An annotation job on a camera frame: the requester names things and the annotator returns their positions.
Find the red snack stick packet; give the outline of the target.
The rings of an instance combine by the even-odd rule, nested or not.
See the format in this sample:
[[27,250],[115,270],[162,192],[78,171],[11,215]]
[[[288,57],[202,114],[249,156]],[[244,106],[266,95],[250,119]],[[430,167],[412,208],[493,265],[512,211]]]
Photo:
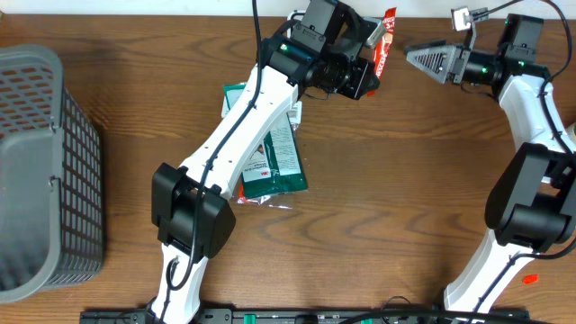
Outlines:
[[396,10],[397,8],[393,7],[385,12],[384,17],[382,18],[384,34],[382,35],[375,49],[373,50],[373,63],[374,63],[373,71],[379,81],[382,80],[382,74],[385,69],[387,57],[389,55],[392,46],[395,20],[396,20]]

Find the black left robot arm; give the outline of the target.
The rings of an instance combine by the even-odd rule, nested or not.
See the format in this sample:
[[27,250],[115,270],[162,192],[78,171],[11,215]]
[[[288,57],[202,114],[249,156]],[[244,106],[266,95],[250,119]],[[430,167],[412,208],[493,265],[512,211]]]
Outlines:
[[179,167],[163,163],[152,176],[151,221],[164,269],[148,323],[192,321],[207,263],[236,224],[230,198],[259,142],[309,87],[353,100],[376,90],[375,64],[361,51],[384,33],[382,20],[348,4],[311,0],[300,20],[256,39],[256,65],[212,135]]

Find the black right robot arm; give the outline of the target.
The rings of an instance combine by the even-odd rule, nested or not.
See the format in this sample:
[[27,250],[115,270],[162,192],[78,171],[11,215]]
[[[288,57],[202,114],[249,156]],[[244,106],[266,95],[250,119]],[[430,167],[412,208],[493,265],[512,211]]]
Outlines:
[[487,313],[510,281],[548,249],[564,244],[560,258],[575,247],[575,134],[565,129],[553,98],[553,76],[536,63],[544,22],[509,14],[494,53],[474,49],[476,25],[486,8],[452,10],[462,44],[444,41],[405,50],[407,61],[434,78],[489,86],[490,97],[506,114],[516,154],[490,191],[485,205],[487,230],[463,272],[443,291],[447,311]]

